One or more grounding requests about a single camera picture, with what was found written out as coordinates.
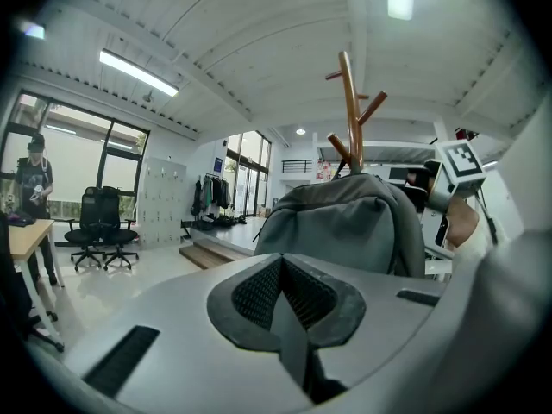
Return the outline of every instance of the gray backpack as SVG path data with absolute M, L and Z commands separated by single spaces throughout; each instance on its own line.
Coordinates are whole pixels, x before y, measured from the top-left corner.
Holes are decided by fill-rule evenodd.
M 425 252 L 414 205 L 366 173 L 301 185 L 281 198 L 255 254 L 305 254 L 375 273 L 422 278 Z

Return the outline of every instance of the white locker cabinet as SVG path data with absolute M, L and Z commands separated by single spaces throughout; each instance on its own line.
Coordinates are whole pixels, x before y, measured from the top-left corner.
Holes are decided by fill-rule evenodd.
M 142 248 L 180 244 L 185 175 L 186 166 L 157 158 L 145 160 L 137 212 Z

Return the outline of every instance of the black slot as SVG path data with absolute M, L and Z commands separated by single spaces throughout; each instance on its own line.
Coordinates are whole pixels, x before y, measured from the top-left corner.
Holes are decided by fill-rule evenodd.
M 157 329 L 136 326 L 85 376 L 84 381 L 114 398 L 159 335 Z
M 397 293 L 397 298 L 410 300 L 417 304 L 428 305 L 434 307 L 439 303 L 439 297 L 433 294 L 425 294 L 422 292 L 415 292 L 413 290 L 401 290 Z

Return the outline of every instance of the window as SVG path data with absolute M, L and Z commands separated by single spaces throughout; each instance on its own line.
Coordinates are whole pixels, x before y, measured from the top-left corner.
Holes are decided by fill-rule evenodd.
M 224 178 L 237 216 L 256 216 L 267 200 L 271 143 L 259 132 L 230 136 Z
M 2 194 L 15 177 L 18 159 L 28 154 L 27 145 L 37 129 L 44 135 L 44 156 L 52 165 L 53 193 L 48 198 L 52 218 L 79 219 L 83 192 L 94 185 L 120 189 L 121 219 L 133 218 L 146 130 L 23 93 L 2 143 Z
M 258 163 L 260 161 L 260 144 L 262 143 L 262 137 L 258 132 L 247 132 L 243 134 L 241 139 L 241 151 L 242 158 L 251 159 L 251 161 Z

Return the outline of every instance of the black cap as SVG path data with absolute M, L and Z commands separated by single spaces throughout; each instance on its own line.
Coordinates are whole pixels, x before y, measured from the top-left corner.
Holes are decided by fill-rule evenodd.
M 44 136 L 42 134 L 34 134 L 31 142 L 27 145 L 27 150 L 31 153 L 39 153 L 44 150 Z

